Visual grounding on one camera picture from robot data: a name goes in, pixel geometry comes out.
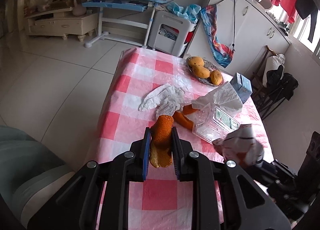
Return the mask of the blue milk carton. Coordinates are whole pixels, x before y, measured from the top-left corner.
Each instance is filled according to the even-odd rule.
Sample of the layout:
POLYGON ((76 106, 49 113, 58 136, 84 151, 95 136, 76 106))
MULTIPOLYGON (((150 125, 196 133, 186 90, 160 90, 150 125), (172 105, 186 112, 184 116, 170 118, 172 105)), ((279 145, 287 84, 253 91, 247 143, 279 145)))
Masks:
POLYGON ((234 88, 242 103, 246 103, 252 94, 251 81, 240 73, 236 73, 230 81, 231 86, 234 88))

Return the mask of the mango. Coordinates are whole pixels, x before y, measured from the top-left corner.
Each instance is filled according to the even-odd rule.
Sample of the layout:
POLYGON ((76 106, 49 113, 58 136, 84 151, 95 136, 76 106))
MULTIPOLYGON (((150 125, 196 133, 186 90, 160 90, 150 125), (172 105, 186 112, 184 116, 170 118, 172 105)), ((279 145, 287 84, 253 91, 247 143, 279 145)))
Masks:
POLYGON ((210 70, 206 67, 194 66, 192 67, 192 72, 200 79, 207 79, 210 77, 210 70))
POLYGON ((210 81, 213 85, 220 85, 223 82, 223 76, 218 69, 211 71, 210 73, 210 81))
POLYGON ((190 56, 188 58, 187 63, 189 67, 194 67, 194 66, 204 67, 204 60, 199 56, 190 56))

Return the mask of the left mango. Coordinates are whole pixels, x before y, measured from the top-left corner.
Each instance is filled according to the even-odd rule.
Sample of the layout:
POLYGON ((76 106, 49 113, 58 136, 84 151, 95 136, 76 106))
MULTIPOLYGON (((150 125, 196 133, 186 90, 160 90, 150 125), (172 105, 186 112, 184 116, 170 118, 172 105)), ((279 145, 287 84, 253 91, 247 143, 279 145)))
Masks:
POLYGON ((188 58, 187 63, 189 67, 194 67, 194 66, 204 67, 204 60, 199 56, 190 56, 188 58))

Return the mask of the pink kettlebell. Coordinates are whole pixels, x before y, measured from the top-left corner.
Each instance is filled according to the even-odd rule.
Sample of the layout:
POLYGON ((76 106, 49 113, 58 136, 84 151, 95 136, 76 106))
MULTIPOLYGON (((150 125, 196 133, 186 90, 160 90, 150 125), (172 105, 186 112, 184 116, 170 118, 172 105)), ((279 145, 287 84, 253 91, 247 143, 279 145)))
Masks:
POLYGON ((73 3, 74 7, 72 10, 72 14, 74 16, 82 16, 86 14, 87 9, 82 5, 82 0, 74 0, 73 3))

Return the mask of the dark fruit plate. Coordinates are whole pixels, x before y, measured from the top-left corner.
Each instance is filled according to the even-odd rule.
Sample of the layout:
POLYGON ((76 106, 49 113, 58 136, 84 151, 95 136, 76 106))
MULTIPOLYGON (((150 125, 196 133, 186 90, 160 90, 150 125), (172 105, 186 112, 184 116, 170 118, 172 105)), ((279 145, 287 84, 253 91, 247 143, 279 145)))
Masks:
POLYGON ((186 58, 187 66, 191 73, 200 82, 210 86, 220 86, 223 84, 221 71, 210 61, 200 56, 189 56, 186 58))

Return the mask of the light blue crumpled cloth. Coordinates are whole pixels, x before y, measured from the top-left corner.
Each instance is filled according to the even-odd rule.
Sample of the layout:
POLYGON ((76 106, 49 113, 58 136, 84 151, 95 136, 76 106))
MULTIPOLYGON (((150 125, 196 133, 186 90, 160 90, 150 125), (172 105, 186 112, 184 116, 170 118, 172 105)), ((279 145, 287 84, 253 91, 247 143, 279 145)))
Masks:
POLYGON ((167 10, 186 20, 189 20, 192 24, 197 24, 199 20, 199 12, 201 11, 201 6, 198 4, 190 4, 186 7, 179 6, 175 2, 170 2, 167 5, 167 10))

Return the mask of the clear plastic bottle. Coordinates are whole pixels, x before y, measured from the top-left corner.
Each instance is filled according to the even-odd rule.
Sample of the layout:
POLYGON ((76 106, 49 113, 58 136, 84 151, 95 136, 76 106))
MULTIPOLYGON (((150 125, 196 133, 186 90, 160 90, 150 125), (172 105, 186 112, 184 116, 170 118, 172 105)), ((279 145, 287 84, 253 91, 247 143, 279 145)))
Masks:
POLYGON ((212 143, 225 138, 239 127, 240 124, 233 117, 209 103, 195 113, 192 132, 202 140, 212 143))

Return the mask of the white plastic bag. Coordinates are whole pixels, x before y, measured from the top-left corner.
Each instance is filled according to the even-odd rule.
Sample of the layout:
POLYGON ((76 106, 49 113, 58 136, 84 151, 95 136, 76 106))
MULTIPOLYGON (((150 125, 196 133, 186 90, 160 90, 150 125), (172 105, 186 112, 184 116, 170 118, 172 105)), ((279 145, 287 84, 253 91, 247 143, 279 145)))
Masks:
POLYGON ((156 119, 161 115, 173 116, 184 105, 185 92, 182 88, 164 84, 151 91, 138 107, 139 111, 156 109, 156 119))

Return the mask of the white red snack wrapper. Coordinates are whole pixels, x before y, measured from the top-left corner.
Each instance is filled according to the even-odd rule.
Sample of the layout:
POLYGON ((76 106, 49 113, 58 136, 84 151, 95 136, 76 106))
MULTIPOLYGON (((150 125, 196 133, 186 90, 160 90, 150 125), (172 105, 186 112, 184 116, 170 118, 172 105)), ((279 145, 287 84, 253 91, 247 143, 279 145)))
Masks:
POLYGON ((228 133, 224 139, 214 140, 212 144, 224 162, 234 161, 242 168, 255 166, 264 158, 264 147, 255 138, 251 124, 240 125, 239 129, 228 133))

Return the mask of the colourful hanging bag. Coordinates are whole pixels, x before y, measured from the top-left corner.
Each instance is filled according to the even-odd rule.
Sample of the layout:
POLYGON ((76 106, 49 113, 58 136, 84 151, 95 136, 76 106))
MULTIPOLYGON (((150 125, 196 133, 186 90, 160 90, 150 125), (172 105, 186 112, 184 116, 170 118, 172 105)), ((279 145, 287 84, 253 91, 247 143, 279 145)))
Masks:
POLYGON ((217 3, 206 6, 200 11, 203 30, 206 35, 214 60, 221 67, 226 68, 233 60, 235 52, 235 13, 232 22, 232 44, 230 46, 221 43, 217 35, 217 3))

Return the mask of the white tissue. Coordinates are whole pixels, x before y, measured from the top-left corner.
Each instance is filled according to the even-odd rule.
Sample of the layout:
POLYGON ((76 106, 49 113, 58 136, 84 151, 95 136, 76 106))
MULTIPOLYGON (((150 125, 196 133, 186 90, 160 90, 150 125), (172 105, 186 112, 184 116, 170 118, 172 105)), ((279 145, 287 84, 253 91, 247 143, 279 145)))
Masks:
POLYGON ((235 116, 242 112, 243 103, 234 90, 230 82, 208 92, 206 95, 191 101, 193 109, 202 109, 207 104, 212 103, 230 116, 235 116))

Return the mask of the cream tv cabinet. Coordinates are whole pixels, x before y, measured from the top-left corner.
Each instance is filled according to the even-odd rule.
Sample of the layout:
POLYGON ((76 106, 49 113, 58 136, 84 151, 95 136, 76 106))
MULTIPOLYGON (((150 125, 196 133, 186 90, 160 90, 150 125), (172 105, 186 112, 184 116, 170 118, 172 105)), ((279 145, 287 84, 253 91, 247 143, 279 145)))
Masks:
POLYGON ((49 10, 24 18, 24 29, 28 36, 59 36, 64 40, 76 35, 84 41, 86 35, 92 36, 98 27, 97 13, 74 16, 73 8, 49 10))

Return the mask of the blue study desk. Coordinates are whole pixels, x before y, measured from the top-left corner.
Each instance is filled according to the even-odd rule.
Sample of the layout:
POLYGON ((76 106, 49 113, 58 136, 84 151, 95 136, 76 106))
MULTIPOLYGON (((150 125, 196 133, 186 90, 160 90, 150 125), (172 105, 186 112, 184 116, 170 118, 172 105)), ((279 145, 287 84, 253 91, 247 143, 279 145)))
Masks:
POLYGON ((167 0, 87 0, 82 5, 87 8, 97 8, 98 9, 98 35, 96 38, 86 42, 84 46, 90 48, 98 40, 111 40, 116 42, 128 43, 130 45, 138 47, 147 47, 151 26, 153 23, 153 17, 155 15, 156 7, 159 5, 164 5, 167 0), (125 20, 123 17, 108 18, 103 17, 104 9, 120 9, 128 10, 134 13, 143 13, 149 8, 152 9, 149 22, 147 24, 125 20), (124 26, 131 26, 135 28, 141 28, 146 30, 143 42, 136 42, 133 40, 124 39, 123 35, 114 36, 110 32, 103 31, 103 23, 113 23, 124 26))

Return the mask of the right mango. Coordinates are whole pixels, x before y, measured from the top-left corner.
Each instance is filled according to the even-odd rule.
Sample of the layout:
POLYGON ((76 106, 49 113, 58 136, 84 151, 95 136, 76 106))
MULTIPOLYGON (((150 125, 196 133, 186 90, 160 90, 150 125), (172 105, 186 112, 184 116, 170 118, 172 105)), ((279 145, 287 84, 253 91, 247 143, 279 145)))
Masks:
POLYGON ((223 76, 218 69, 211 71, 210 73, 210 81, 213 85, 220 85, 223 82, 223 76))

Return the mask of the middle mango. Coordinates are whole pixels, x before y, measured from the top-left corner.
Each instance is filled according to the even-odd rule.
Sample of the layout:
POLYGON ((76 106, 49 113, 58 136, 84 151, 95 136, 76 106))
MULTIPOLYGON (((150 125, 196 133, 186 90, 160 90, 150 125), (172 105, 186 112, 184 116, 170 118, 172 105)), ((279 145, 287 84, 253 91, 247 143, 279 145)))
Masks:
POLYGON ((200 79, 207 79, 210 77, 210 70, 206 67, 194 66, 192 67, 192 72, 200 79))

